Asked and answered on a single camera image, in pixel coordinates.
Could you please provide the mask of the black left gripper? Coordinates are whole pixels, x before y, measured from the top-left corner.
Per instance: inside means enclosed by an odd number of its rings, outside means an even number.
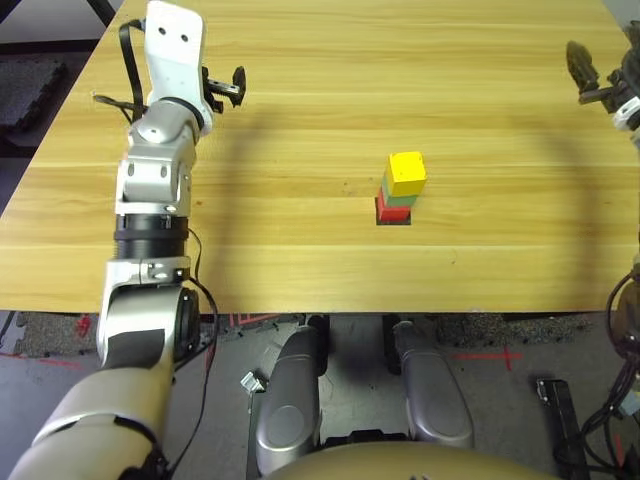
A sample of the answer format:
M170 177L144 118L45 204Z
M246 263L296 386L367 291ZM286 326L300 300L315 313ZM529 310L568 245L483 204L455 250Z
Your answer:
M209 70L202 67L203 93L206 103L214 113L224 112L224 103L217 96L225 97L236 107L240 106L246 94L246 72L243 66L238 66L233 74L233 85L209 78Z

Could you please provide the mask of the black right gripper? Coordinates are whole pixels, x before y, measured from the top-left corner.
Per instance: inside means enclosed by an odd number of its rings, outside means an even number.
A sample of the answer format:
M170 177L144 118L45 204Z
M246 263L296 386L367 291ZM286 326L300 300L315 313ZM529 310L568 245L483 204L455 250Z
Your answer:
M599 73L593 66L590 52L576 41L566 44L566 62L569 74L579 90L580 105L600 103L608 114L614 114L636 97L620 69L614 70L607 77L608 86L601 87Z

